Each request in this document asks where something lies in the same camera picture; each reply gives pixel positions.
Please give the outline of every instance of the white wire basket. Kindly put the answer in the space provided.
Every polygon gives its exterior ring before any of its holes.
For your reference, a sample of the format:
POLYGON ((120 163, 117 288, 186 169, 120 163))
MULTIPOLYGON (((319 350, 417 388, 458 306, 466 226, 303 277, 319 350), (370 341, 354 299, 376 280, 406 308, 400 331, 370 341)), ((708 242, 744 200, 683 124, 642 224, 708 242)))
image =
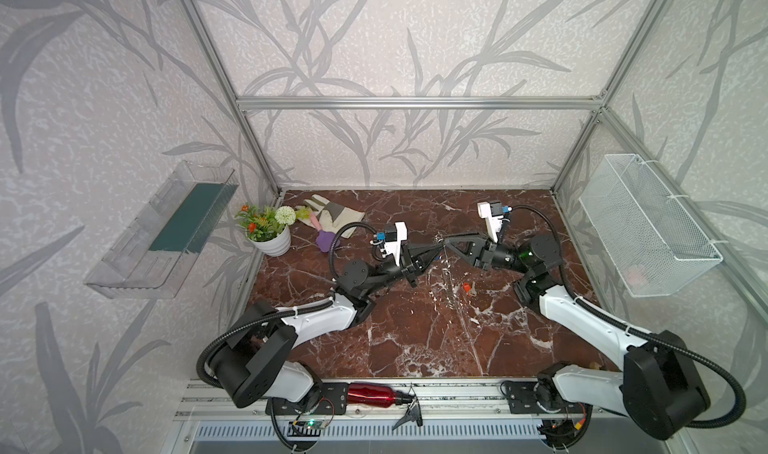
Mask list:
POLYGON ((629 294, 669 296, 723 260, 637 154, 608 154, 579 199, 629 294))

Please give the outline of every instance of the metal rail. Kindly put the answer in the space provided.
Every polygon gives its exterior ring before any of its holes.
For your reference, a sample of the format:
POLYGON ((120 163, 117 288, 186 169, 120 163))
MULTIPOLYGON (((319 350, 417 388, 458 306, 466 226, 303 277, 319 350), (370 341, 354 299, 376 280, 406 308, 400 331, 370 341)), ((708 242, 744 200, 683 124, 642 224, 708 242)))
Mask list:
POLYGON ((589 96, 551 97, 379 97, 379 96, 244 96, 243 110, 266 109, 583 109, 599 108, 600 99, 589 96))

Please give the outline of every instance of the pink handle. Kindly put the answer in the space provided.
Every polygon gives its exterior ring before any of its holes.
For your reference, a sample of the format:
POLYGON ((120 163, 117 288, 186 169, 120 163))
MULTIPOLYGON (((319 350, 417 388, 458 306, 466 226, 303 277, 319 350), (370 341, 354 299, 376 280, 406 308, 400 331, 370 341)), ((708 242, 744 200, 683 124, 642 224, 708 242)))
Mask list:
POLYGON ((322 230, 322 226, 320 225, 320 222, 317 220, 315 213, 312 211, 310 211, 310 222, 312 223, 312 226, 315 227, 315 229, 322 230))

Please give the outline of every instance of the small orange object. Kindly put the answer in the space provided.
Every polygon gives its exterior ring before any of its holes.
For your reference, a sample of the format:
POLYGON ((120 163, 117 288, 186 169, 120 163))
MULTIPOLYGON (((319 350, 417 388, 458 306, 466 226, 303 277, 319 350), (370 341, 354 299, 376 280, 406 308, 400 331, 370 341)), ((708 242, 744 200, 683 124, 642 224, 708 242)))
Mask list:
POLYGON ((472 286, 470 286, 468 282, 465 282, 464 284, 462 284, 462 287, 464 288, 464 292, 466 292, 468 296, 474 297, 478 295, 478 292, 475 290, 475 283, 472 283, 472 286))

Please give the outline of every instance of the white flower ball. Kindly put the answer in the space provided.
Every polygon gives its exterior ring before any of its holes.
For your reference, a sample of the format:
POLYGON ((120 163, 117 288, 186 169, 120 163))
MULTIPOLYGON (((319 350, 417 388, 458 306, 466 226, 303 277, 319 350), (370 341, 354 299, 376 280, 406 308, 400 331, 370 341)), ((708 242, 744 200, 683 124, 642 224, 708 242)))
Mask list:
POLYGON ((281 224, 290 226, 296 222, 296 212, 291 206, 283 206, 275 211, 275 220, 281 224))

